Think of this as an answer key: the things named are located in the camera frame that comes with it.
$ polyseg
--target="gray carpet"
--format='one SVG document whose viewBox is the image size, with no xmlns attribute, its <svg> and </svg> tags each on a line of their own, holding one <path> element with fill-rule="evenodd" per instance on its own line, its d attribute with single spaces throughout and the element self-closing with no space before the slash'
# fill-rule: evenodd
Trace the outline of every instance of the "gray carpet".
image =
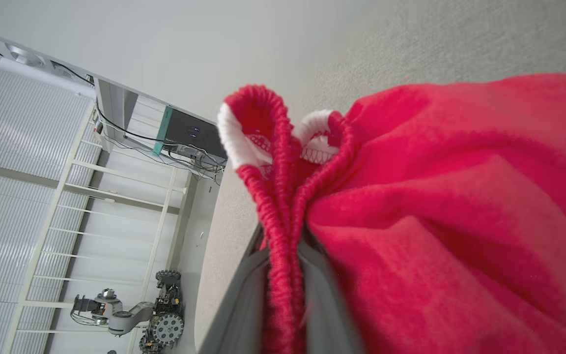
<svg viewBox="0 0 566 354">
<path fill-rule="evenodd" d="M 344 113 L 361 96 L 406 83 L 566 71 L 566 0 L 388 0 L 341 27 L 308 80 L 284 95 L 292 119 L 322 108 Z M 197 347 L 254 224 L 254 204 L 229 171 L 202 269 Z"/>
</svg>

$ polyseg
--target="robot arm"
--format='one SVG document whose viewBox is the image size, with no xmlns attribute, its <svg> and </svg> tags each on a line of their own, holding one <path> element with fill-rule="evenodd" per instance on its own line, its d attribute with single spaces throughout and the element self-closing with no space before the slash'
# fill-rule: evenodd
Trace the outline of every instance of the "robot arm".
<svg viewBox="0 0 566 354">
<path fill-rule="evenodd" d="M 97 325 L 108 324 L 108 332 L 121 336 L 132 331 L 139 322 L 148 321 L 153 309 L 153 303 L 144 301 L 139 302 L 130 311 L 124 311 L 113 289 L 104 289 L 93 300 L 76 296 L 71 313 L 88 311 Z"/>
</svg>

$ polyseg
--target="white tube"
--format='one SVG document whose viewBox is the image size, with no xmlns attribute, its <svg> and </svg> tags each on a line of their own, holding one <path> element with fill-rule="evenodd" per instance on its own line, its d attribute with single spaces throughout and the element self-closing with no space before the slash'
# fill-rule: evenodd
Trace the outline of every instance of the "white tube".
<svg viewBox="0 0 566 354">
<path fill-rule="evenodd" d="M 46 83 L 53 87 L 70 90 L 90 99 L 95 99 L 96 96 L 95 89 L 92 87 L 86 87 L 85 85 L 74 83 L 73 81 L 60 78 L 59 76 L 50 74 L 49 72 L 23 65 L 22 63 L 17 63 L 7 58 L 0 59 L 0 68 L 12 72 L 13 74 L 18 74 L 29 79 L 40 81 L 41 83 Z"/>
</svg>

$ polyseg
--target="white metal railing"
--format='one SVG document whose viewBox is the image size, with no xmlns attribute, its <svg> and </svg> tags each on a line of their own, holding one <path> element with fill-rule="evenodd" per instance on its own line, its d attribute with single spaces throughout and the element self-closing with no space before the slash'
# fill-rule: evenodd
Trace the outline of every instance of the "white metal railing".
<svg viewBox="0 0 566 354">
<path fill-rule="evenodd" d="M 170 179 L 169 179 L 167 184 L 163 185 L 163 184 L 159 184 L 157 182 L 150 182 L 150 181 L 146 180 L 145 177 L 135 177 L 133 175 L 129 175 L 129 174 L 123 173 L 121 171 L 111 170 L 109 168 L 104 168 L 104 167 L 101 167 L 101 166 L 88 164 L 88 163 L 85 163 L 83 161 L 78 161 L 76 159 L 76 154 L 77 154 L 77 151 L 80 148 L 80 145 L 82 143 L 92 144 L 92 145 L 95 145 L 95 146 L 99 145 L 99 144 L 83 141 L 83 135 L 85 134 L 85 130 L 86 130 L 88 124 L 89 124 L 89 122 L 87 120 L 85 120 L 83 122 L 83 124 L 81 124 L 79 131 L 77 132 L 76 138 L 74 140 L 74 143 L 71 147 L 71 150 L 69 151 L 69 155 L 67 156 L 67 162 L 65 163 L 65 166 L 64 166 L 63 171 L 61 173 L 60 179 L 58 181 L 58 186 L 56 188 L 56 191 L 54 192 L 54 197 L 53 197 L 52 202 L 51 202 L 49 209 L 47 211 L 47 216 L 45 217 L 45 222 L 43 223 L 43 227 L 41 229 L 40 235 L 38 236 L 36 246 L 34 247 L 34 251 L 33 251 L 31 259 L 29 261 L 27 273 L 25 275 L 25 279 L 23 280 L 23 285 L 22 285 L 22 288 L 21 288 L 21 292 L 20 292 L 20 296 L 19 296 L 19 300 L 18 300 L 18 305 L 16 306 L 16 309 L 14 311 L 12 321 L 11 321 L 11 325 L 10 325 L 10 328 L 9 328 L 9 332 L 7 334 L 7 337 L 6 337 L 6 343 L 4 345 L 4 354 L 10 354 L 10 352 L 12 351 L 13 346 L 14 346 L 14 339 L 16 337 L 16 334 L 18 334 L 18 333 L 28 333 L 29 332 L 29 333 L 58 333 L 58 334 L 73 333 L 73 334 L 75 334 L 75 333 L 86 333 L 86 332 L 99 332 L 98 330 L 62 331 L 62 330 L 57 330 L 57 329 L 54 329 L 54 330 L 52 330 L 52 329 L 20 329 L 19 324 L 20 324 L 20 321 L 21 321 L 21 318 L 22 318 L 23 309 L 25 307 L 50 307 L 50 308 L 53 308 L 53 309 L 71 309 L 72 305 L 73 305 L 72 303 L 67 303 L 67 302 L 46 302 L 46 301 L 28 300 L 28 295 L 29 295 L 29 292 L 30 292 L 30 289 L 31 289 L 31 284 L 32 284 L 32 281 L 34 279 L 60 280 L 60 281 L 66 281 L 66 282 L 100 282 L 102 284 L 117 284 L 117 285 L 121 284 L 121 285 L 140 286 L 141 287 L 141 296 L 140 296 L 139 301 L 144 301 L 145 296 L 146 296 L 146 291 L 147 291 L 148 285 L 150 283 L 150 278 L 151 278 L 151 274 L 152 274 L 152 271 L 153 271 L 153 265 L 154 265 L 154 262 L 155 262 L 157 251 L 159 249 L 159 242 L 160 242 L 161 234 L 162 234 L 162 231 L 163 231 L 163 225 L 164 225 L 164 222 L 165 222 L 165 219 L 166 219 L 167 210 L 168 210 L 169 204 L 170 204 L 171 194 L 172 194 L 173 191 L 179 191 L 179 192 L 185 193 L 184 188 L 177 188 L 177 187 L 174 186 L 176 176 L 177 176 L 177 168 L 175 168 L 173 166 L 163 165 L 163 164 L 158 163 L 159 166 L 164 166 L 164 167 L 171 169 Z M 96 189 L 88 188 L 88 187 L 85 187 L 85 186 L 79 186 L 79 185 L 76 185 L 76 184 L 69 184 L 69 183 L 67 183 L 67 179 L 69 177 L 70 171 L 72 170 L 72 166 L 74 166 L 74 165 L 78 165 L 78 166 L 81 166 L 83 168 L 90 168 L 90 169 L 95 170 L 95 171 L 101 171 L 102 173 L 108 173 L 108 174 L 115 175 L 115 176 L 118 176 L 118 177 L 125 177 L 125 178 L 132 179 L 132 180 L 135 180 L 135 181 L 138 181 L 138 182 L 143 182 L 143 183 L 152 184 L 154 186 L 160 186 L 162 188 L 165 188 L 167 191 L 166 191 L 164 203 L 158 204 L 158 203 L 154 203 L 154 202 L 150 202 L 150 201 L 146 201 L 146 200 L 140 200 L 140 199 L 137 199 L 137 198 L 128 197 L 127 195 L 116 194 L 116 193 L 112 193 L 112 192 L 108 192 L 108 191 L 96 190 Z M 89 237 L 115 238 L 114 236 L 97 235 L 97 234 L 93 234 L 93 233 L 83 233 L 83 232 L 75 231 L 75 230 L 66 230 L 66 229 L 59 229 L 59 228 L 56 228 L 56 227 L 52 227 L 52 220 L 54 219 L 54 215 L 56 214 L 56 211 L 58 210 L 58 208 L 69 208 L 69 209 L 78 210 L 77 208 L 73 208 L 71 206 L 64 206 L 64 205 L 59 204 L 61 196 L 63 195 L 63 191 L 64 191 L 66 186 L 74 186 L 77 190 L 76 193 L 84 193 L 85 191 L 88 191 L 89 193 L 92 192 L 93 195 L 96 195 L 97 192 L 99 192 L 99 193 L 106 195 L 107 198 L 120 197 L 122 199 L 128 199 L 128 200 L 133 200 L 135 202 L 140 202 L 140 203 L 144 203 L 144 204 L 148 204 L 148 205 L 152 205 L 152 206 L 162 207 L 161 212 L 160 212 L 160 217 L 159 217 L 159 220 L 157 222 L 155 237 L 154 237 L 154 240 L 151 242 L 151 252 L 150 252 L 150 257 L 148 258 L 148 262 L 140 262 L 139 261 L 139 263 L 141 265 L 147 264 L 145 276 L 144 276 L 144 279 L 141 282 L 124 282 L 124 281 L 114 281 L 114 280 L 108 280 L 108 279 L 99 280 L 99 279 L 65 278 L 65 277 L 58 277 L 58 276 L 45 276 L 45 275 L 36 274 L 36 269 L 37 269 L 37 266 L 39 264 L 40 256 L 43 255 L 43 254 L 45 254 L 45 255 L 67 256 L 67 257 L 70 257 L 70 258 L 87 258 L 87 259 L 99 259 L 99 260 L 104 260 L 104 261 L 115 261 L 114 258 L 88 257 L 88 256 L 70 255 L 70 254 L 66 254 L 66 253 L 55 253 L 55 252 L 51 252 L 51 251 L 43 248 L 45 246 L 45 241 L 46 241 L 50 231 L 61 231 L 61 232 L 65 232 L 65 233 L 75 233 L 77 235 L 83 235 L 83 236 L 89 236 Z M 80 211 L 87 212 L 87 213 L 95 213 L 97 215 L 105 215 L 105 216 L 108 216 L 108 217 L 123 218 L 119 215 L 112 215 L 112 214 L 108 214 L 108 213 L 100 213 L 98 211 L 90 211 L 90 210 L 84 210 L 84 209 L 80 210 Z M 120 238 L 120 240 L 124 240 L 126 242 L 146 242 L 146 243 L 150 244 L 149 240 L 124 239 L 124 238 Z M 130 345 L 128 347 L 128 354 L 132 354 L 133 348 L 135 347 L 135 340 L 137 339 L 136 338 L 137 333 L 138 333 L 137 331 L 132 331 L 132 333 L 130 334 L 131 338 L 130 338 Z"/>
</svg>

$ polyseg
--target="corrugated wall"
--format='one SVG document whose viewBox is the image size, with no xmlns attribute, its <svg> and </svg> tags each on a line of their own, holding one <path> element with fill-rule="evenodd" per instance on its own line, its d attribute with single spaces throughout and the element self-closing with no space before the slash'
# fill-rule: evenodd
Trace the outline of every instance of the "corrugated wall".
<svg viewBox="0 0 566 354">
<path fill-rule="evenodd" d="M 93 102 L 65 90 L 50 87 L 0 70 L 0 167 L 59 179 L 70 146 L 87 109 Z M 90 126 L 85 139 L 92 139 Z M 100 148 L 81 145 L 77 159 L 96 163 Z M 91 172 L 76 169 L 70 181 L 88 185 Z M 45 219 L 53 190 L 45 186 L 0 177 L 0 352 L 9 330 L 25 272 L 36 238 Z M 84 208 L 87 197 L 64 192 L 60 203 Z M 52 227 L 78 230 L 83 213 L 59 208 Z M 45 249 L 71 253 L 72 233 L 50 232 Z M 70 259 L 42 255 L 37 274 L 64 276 Z M 57 301 L 62 281 L 36 279 L 30 300 Z M 53 309 L 29 307 L 23 311 L 20 329 L 49 329 Z M 47 334 L 19 333 L 13 352 L 43 352 Z"/>
</svg>

